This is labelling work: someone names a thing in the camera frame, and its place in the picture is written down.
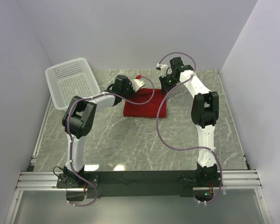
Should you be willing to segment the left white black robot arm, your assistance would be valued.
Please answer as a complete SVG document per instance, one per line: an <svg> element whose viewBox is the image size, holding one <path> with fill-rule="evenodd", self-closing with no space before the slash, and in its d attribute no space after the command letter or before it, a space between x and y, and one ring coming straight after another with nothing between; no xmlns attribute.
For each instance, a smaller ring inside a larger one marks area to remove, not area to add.
<svg viewBox="0 0 280 224"><path fill-rule="evenodd" d="M74 96L63 117L62 125L67 133L68 152L63 174L67 182L74 188L84 182L84 143L85 137L91 131L95 113L117 105L122 99L130 99L141 87L136 80L130 80L124 75L118 75L113 84L102 93L82 98Z"/></svg>

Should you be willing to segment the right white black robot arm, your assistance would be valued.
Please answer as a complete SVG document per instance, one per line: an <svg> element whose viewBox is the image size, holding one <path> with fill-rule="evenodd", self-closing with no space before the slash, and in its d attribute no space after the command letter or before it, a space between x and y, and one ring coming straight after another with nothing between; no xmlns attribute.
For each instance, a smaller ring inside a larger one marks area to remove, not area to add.
<svg viewBox="0 0 280 224"><path fill-rule="evenodd" d="M217 180L217 161L214 155L214 131L219 117L219 95L208 89L197 77L191 65L183 64L180 57L170 60L170 65L157 63L161 93L168 94L179 83L183 84L193 97L191 119L198 134L198 159L194 180L200 186L206 186Z"/></svg>

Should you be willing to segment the white plastic perforated basket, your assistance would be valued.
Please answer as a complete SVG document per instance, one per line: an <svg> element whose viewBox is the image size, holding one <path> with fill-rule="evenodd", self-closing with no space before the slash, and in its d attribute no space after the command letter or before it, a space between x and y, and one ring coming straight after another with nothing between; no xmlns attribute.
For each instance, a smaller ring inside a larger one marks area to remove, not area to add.
<svg viewBox="0 0 280 224"><path fill-rule="evenodd" d="M101 93L95 76L84 58L77 58L45 70L54 107L67 110L72 98L89 98Z"/></svg>

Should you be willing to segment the red t shirt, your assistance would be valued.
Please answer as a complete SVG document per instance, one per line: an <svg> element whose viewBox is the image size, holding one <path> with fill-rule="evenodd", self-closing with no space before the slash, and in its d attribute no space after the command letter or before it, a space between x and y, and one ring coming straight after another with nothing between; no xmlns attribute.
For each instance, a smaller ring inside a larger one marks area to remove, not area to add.
<svg viewBox="0 0 280 224"><path fill-rule="evenodd" d="M153 89L141 88L129 100L135 103L143 103L150 99ZM135 105L125 102L123 116L135 118L156 118L159 106L165 95L161 89L155 89L153 98L146 104Z"/></svg>

